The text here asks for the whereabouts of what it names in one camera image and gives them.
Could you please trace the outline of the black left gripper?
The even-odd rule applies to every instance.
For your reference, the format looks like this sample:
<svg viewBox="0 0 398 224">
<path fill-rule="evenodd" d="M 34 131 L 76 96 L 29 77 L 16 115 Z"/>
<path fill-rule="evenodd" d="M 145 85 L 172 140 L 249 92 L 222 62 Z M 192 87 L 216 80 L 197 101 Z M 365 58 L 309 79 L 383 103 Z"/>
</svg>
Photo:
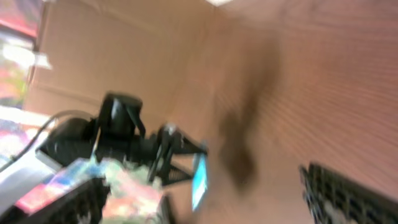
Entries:
<svg viewBox="0 0 398 224">
<path fill-rule="evenodd" d="M 208 148 L 173 124 L 165 124 L 147 136 L 142 107 L 142 100 L 134 96 L 115 92 L 105 95 L 95 124 L 93 157 L 97 162 L 112 158 L 149 166 L 149 183 L 158 177 L 162 187 L 192 180 L 191 172 L 168 164 L 168 153 L 207 155 Z"/>
</svg>

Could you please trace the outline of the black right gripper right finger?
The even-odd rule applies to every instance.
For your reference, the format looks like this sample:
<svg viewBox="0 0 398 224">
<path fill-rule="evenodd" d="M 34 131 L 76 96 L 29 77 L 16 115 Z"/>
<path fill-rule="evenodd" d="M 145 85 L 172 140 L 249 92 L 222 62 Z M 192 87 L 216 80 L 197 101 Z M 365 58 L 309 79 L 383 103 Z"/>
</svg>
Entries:
<svg viewBox="0 0 398 224">
<path fill-rule="evenodd" d="M 397 224 L 397 201 L 321 164 L 299 167 L 315 223 Z"/>
</svg>

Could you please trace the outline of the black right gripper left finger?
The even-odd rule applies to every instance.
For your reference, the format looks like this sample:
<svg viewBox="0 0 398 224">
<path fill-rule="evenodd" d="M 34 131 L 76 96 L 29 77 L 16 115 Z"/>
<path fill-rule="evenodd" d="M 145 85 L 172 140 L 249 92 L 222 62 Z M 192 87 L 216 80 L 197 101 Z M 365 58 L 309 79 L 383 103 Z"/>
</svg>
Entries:
<svg viewBox="0 0 398 224">
<path fill-rule="evenodd" d="M 39 184 L 1 215 L 1 224 L 99 224 L 110 193 L 102 177 Z"/>
</svg>

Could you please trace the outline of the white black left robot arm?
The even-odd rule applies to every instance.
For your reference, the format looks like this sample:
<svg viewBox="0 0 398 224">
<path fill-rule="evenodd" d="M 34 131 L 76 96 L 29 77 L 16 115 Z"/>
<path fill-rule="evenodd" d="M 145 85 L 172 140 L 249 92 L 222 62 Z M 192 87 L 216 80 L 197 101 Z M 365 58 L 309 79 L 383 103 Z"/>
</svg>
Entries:
<svg viewBox="0 0 398 224">
<path fill-rule="evenodd" d="M 104 223 L 163 218 L 172 223 L 162 189 L 192 183 L 192 209 L 208 190 L 208 151 L 176 126 L 147 134 L 142 101 L 108 93 L 99 115 L 57 114 L 63 122 L 34 136 L 15 156 L 1 157 L 2 223 Z"/>
</svg>

